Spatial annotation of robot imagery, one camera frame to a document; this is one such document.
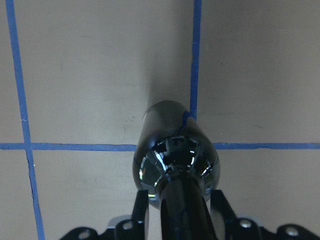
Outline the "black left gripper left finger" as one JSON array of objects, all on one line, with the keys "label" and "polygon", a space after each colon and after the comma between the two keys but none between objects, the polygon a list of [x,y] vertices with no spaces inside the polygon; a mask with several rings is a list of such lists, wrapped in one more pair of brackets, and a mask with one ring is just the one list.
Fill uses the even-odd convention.
[{"label": "black left gripper left finger", "polygon": [[149,196],[147,190],[139,190],[136,194],[131,221],[133,224],[133,240],[147,240],[149,232]]}]

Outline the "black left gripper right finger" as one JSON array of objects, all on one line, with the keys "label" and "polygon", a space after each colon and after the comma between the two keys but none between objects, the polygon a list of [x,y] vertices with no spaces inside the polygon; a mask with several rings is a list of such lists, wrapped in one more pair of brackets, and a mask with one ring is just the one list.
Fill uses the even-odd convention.
[{"label": "black left gripper right finger", "polygon": [[210,218],[218,240],[231,240],[234,221],[237,216],[222,190],[210,193]]}]

